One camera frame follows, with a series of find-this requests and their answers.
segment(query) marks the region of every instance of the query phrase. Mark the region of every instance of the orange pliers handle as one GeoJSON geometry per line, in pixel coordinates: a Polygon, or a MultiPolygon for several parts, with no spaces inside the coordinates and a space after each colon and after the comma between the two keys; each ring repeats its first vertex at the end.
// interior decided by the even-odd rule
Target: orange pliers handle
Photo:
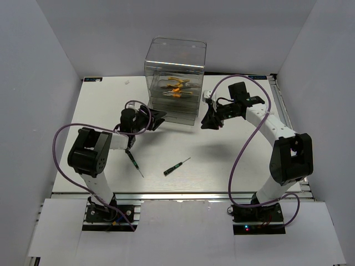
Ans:
{"type": "Polygon", "coordinates": [[[182,88],[187,82],[189,82],[189,79],[179,79],[179,78],[175,78],[173,76],[168,77],[168,80],[174,80],[177,81],[177,84],[171,85],[171,84],[167,84],[166,86],[170,86],[173,88],[173,92],[178,92],[180,91],[180,88],[182,88]]]}

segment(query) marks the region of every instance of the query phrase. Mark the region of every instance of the cable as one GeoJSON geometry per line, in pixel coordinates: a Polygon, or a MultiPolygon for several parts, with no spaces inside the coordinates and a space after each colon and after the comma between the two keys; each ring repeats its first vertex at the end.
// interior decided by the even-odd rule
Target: cable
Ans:
{"type": "Polygon", "coordinates": [[[293,217],[287,222],[285,223],[283,226],[287,226],[289,225],[297,216],[298,214],[298,211],[300,209],[300,198],[298,197],[298,195],[296,195],[295,193],[287,193],[285,195],[283,195],[281,198],[277,198],[277,199],[273,199],[271,201],[267,201],[267,202],[263,202],[263,203],[260,203],[260,204],[238,204],[236,203],[234,200],[233,200],[233,197],[232,197],[232,180],[233,180],[233,174],[234,174],[234,171],[235,171],[235,168],[237,167],[237,164],[240,160],[240,158],[242,157],[245,149],[247,148],[248,144],[250,143],[250,141],[253,139],[253,137],[256,135],[256,133],[259,131],[259,129],[261,128],[261,126],[264,124],[264,122],[266,121],[267,117],[269,116],[270,114],[270,110],[271,110],[271,99],[267,93],[267,91],[258,83],[256,82],[255,80],[249,78],[248,76],[245,76],[245,75],[240,75],[240,74],[235,74],[235,75],[230,75],[230,76],[226,76],[225,78],[221,79],[217,85],[214,87],[212,93],[211,93],[211,96],[210,96],[210,99],[212,98],[213,94],[215,93],[215,91],[217,90],[218,86],[223,82],[225,81],[226,79],[229,79],[229,78],[233,78],[233,77],[241,77],[241,78],[245,78],[247,80],[250,80],[251,82],[255,83],[263,92],[264,94],[266,95],[266,98],[267,98],[267,102],[268,102],[268,105],[267,105],[267,111],[265,112],[265,116],[264,118],[261,120],[261,122],[258,124],[258,126],[255,128],[255,130],[253,131],[253,133],[250,135],[250,137],[247,139],[247,141],[245,142],[245,144],[243,145],[242,149],[240,150],[233,166],[232,166],[232,170],[231,170],[231,173],[229,175],[229,181],[228,181],[228,196],[229,196],[229,199],[230,201],[237,207],[240,207],[240,208],[255,208],[255,207],[261,207],[261,206],[264,206],[264,205],[267,205],[267,204],[271,204],[271,203],[275,203],[275,202],[278,202],[279,200],[283,199],[283,198],[286,198],[290,195],[293,195],[296,197],[297,199],[297,210],[296,210],[296,213],[295,215],[293,215],[293,217]]]}
{"type": "Polygon", "coordinates": [[[268,221],[267,221],[267,223],[264,225],[264,227],[265,227],[265,226],[268,226],[268,225],[271,223],[271,218],[272,218],[271,215],[269,215],[268,221]]]}
{"type": "Polygon", "coordinates": [[[113,216],[113,218],[112,218],[112,219],[109,219],[109,220],[107,220],[107,219],[103,219],[103,220],[104,220],[104,221],[106,221],[106,222],[111,222],[111,221],[113,221],[113,220],[115,220],[115,219],[116,219],[117,214],[118,214],[118,211],[116,211],[116,214],[113,216]]]}
{"type": "Polygon", "coordinates": [[[108,231],[110,231],[111,230],[111,228],[113,227],[113,226],[115,226],[117,223],[118,223],[118,225],[120,226],[120,221],[123,219],[123,216],[121,216],[120,218],[118,218],[116,221],[114,221],[112,224],[110,224],[109,225],[109,227],[105,230],[105,232],[108,232],[108,231]]]}
{"type": "Polygon", "coordinates": [[[224,97],[219,97],[218,99],[217,99],[217,104],[219,104],[219,100],[225,100],[225,101],[229,101],[230,103],[234,103],[234,101],[233,100],[229,100],[229,99],[227,99],[227,98],[224,98],[224,97]]]}
{"type": "MultiPolygon", "coordinates": [[[[145,105],[144,103],[142,103],[141,101],[135,101],[135,100],[132,100],[132,101],[128,101],[126,103],[126,105],[130,102],[136,102],[136,103],[140,103],[142,105],[144,105],[145,107],[148,108],[147,105],[145,105]]],[[[71,126],[86,126],[86,127],[91,127],[93,129],[98,129],[98,130],[102,130],[102,131],[106,131],[106,132],[111,132],[111,133],[122,133],[124,135],[130,135],[130,136],[133,136],[133,135],[140,135],[142,133],[144,133],[147,128],[150,126],[150,122],[151,122],[151,112],[148,108],[148,113],[149,113],[149,121],[148,121],[148,124],[147,126],[140,132],[137,132],[137,133],[125,133],[125,132],[119,132],[119,131],[115,131],[115,130],[110,130],[110,129],[105,129],[103,127],[99,127],[99,126],[93,126],[93,125],[88,125],[88,124],[82,124],[82,123],[72,123],[72,124],[68,124],[68,125],[64,125],[62,126],[60,129],[58,129],[58,131],[54,134],[54,137],[53,137],[53,143],[52,143],[52,155],[53,155],[53,161],[54,161],[54,165],[55,167],[57,168],[58,172],[66,179],[68,180],[70,183],[76,185],[77,187],[80,187],[82,188],[83,190],[86,190],[87,192],[89,192],[92,196],[94,196],[103,206],[106,206],[107,208],[110,208],[110,209],[113,209],[115,211],[117,211],[121,216],[123,216],[123,218],[126,220],[126,222],[129,224],[130,228],[132,229],[132,231],[135,231],[133,225],[129,222],[129,220],[127,219],[126,215],[124,215],[124,213],[116,208],[116,207],[113,207],[109,204],[107,204],[103,199],[101,199],[99,196],[97,196],[95,194],[94,191],[90,190],[89,188],[87,187],[84,187],[82,185],[80,185],[79,183],[76,183],[75,181],[73,181],[72,179],[70,179],[70,177],[68,177],[64,172],[63,170],[60,168],[59,166],[59,163],[58,163],[58,159],[57,159],[57,154],[55,152],[55,145],[57,143],[57,138],[58,138],[58,135],[59,133],[63,130],[63,129],[66,129],[67,127],[71,127],[71,126]]]]}

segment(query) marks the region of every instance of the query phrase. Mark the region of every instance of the white wall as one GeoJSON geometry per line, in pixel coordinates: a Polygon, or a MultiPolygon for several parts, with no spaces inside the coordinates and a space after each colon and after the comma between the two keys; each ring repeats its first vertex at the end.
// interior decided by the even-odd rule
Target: white wall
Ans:
{"type": "Polygon", "coordinates": [[[52,138],[71,120],[79,88],[36,1],[0,1],[0,265],[24,263],[54,181],[52,138]]]}
{"type": "Polygon", "coordinates": [[[278,73],[315,0],[37,0],[80,77],[143,75],[157,35],[207,42],[206,70],[278,73]]]}
{"type": "Polygon", "coordinates": [[[278,80],[292,124],[313,139],[312,191],[326,201],[347,263],[355,265],[354,1],[317,1],[278,80]]]}

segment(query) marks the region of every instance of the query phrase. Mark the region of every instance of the screwdriver shaft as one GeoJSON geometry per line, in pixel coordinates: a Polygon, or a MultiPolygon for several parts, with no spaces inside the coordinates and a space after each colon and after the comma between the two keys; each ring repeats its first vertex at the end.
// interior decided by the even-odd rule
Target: screwdriver shaft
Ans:
{"type": "Polygon", "coordinates": [[[189,159],[191,159],[191,157],[187,158],[187,159],[186,159],[185,161],[183,161],[182,163],[184,163],[184,162],[188,161],[189,159]]]}
{"type": "Polygon", "coordinates": [[[142,172],[139,170],[139,168],[137,168],[137,170],[140,172],[140,174],[141,174],[141,175],[142,175],[142,177],[144,178],[144,176],[143,176],[142,172]]]}

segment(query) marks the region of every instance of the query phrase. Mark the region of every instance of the white work surface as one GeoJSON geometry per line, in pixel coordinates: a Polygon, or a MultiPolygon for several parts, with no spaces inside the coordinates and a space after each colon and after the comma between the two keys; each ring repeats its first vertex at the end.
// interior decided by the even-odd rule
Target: white work surface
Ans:
{"type": "MultiPolygon", "coordinates": [[[[202,91],[212,90],[223,77],[205,76],[202,91]]],[[[246,83],[251,96],[258,95],[267,102],[257,85],[239,77],[225,80],[217,90],[218,97],[229,98],[228,85],[241,81],[246,83]]],[[[271,111],[278,116],[268,80],[257,82],[268,92],[272,99],[271,111]]],[[[113,129],[129,100],[148,103],[145,77],[104,77],[101,82],[84,82],[72,122],[113,129]]],[[[131,152],[145,178],[141,177],[123,150],[110,151],[105,168],[109,187],[114,192],[127,193],[226,192],[234,160],[255,127],[238,117],[226,120],[220,130],[202,130],[201,120],[206,111],[207,105],[201,99],[195,126],[164,122],[156,131],[147,131],[136,137],[131,152]],[[188,157],[191,159],[179,169],[167,177],[163,175],[165,170],[188,157]]],[[[78,129],[74,126],[69,130],[60,167],[75,182],[84,185],[82,178],[67,164],[78,129]]],[[[232,191],[257,191],[270,175],[271,152],[271,145],[258,132],[237,166],[232,191]]],[[[57,174],[53,192],[82,191],[57,174]]],[[[300,191],[300,187],[296,184],[289,191],[300,191]]]]}
{"type": "MultiPolygon", "coordinates": [[[[332,220],[322,202],[302,202],[286,234],[234,236],[232,218],[226,213],[228,202],[144,202],[136,232],[107,233],[81,232],[85,204],[77,201],[82,203],[77,199],[46,200],[29,253],[33,256],[31,250],[36,250],[35,256],[41,257],[39,266],[345,263],[332,220]],[[60,201],[57,208],[46,208],[57,201],[60,201]],[[71,236],[59,237],[64,233],[63,224],[72,232],[71,236]]],[[[281,202],[286,220],[293,216],[296,206],[294,202],[281,202]]]]}

